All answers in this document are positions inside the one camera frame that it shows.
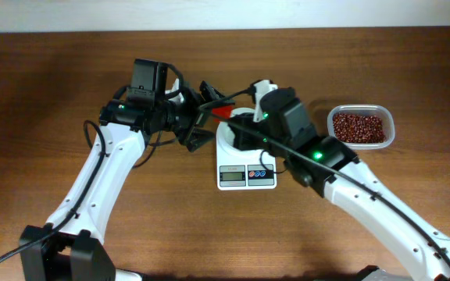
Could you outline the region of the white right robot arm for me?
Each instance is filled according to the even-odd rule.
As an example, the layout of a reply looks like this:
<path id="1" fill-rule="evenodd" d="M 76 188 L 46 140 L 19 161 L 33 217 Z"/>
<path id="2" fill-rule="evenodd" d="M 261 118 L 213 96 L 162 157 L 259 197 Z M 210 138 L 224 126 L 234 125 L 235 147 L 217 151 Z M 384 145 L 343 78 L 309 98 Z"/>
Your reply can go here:
<path id="1" fill-rule="evenodd" d="M 320 136 L 293 88 L 260 94 L 249 87 L 244 93 L 260 119 L 228 119 L 241 150 L 261 148 L 282 158 L 296 182 L 362 224 L 412 279 L 450 280 L 450 237 L 394 195 L 347 145 Z"/>

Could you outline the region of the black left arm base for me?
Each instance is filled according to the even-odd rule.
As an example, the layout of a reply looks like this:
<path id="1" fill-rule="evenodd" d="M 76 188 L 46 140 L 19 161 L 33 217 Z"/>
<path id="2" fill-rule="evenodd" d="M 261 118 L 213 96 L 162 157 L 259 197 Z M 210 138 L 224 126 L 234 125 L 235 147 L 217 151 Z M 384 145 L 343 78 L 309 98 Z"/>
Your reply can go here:
<path id="1" fill-rule="evenodd" d="M 26 281 L 114 281 L 115 266 L 99 240 L 86 230 L 57 233 L 20 253 Z"/>

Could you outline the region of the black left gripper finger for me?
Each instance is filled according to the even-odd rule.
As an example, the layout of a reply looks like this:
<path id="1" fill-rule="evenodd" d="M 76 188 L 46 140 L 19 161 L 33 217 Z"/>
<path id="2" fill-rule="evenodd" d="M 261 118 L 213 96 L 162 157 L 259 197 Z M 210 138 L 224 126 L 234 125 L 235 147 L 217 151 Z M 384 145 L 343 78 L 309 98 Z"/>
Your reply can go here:
<path id="1" fill-rule="evenodd" d="M 224 98 L 224 95 L 221 94 L 217 89 L 215 89 L 211 84 L 209 84 L 206 81 L 202 81 L 199 90 L 201 93 L 201 96 L 204 99 L 204 102 L 211 102 L 216 101 L 221 98 Z"/>
<path id="2" fill-rule="evenodd" d="M 215 134 L 208 130 L 193 129 L 190 137 L 186 140 L 186 148 L 190 152 L 198 150 L 203 145 L 209 143 L 215 138 Z"/>

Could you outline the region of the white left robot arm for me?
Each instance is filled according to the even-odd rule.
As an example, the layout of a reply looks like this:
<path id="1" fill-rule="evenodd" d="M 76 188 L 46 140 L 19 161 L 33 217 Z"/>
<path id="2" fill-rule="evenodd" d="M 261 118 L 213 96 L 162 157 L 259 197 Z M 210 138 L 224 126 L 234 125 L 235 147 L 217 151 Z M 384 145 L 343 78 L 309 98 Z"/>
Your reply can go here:
<path id="1" fill-rule="evenodd" d="M 207 116 L 200 107 L 221 97 L 206 82 L 190 88 L 169 63 L 135 59 L 130 84 L 101 109 L 90 154 L 47 224 L 58 233 L 87 231 L 104 241 L 116 199 L 151 137 L 171 132 L 190 152 L 199 149 L 215 137 L 204 130 Z"/>

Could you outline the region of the red plastic measuring scoop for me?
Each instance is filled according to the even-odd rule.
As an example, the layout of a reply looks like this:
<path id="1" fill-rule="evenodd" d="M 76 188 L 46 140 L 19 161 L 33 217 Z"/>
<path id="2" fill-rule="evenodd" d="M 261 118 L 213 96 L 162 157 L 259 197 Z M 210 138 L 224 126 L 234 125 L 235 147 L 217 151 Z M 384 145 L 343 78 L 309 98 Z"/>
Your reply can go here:
<path id="1" fill-rule="evenodd" d="M 233 109 L 234 109 L 233 105 L 225 105 L 213 108 L 212 109 L 212 114 L 214 115 L 213 121 L 219 123 L 220 119 L 229 119 L 231 117 Z"/>

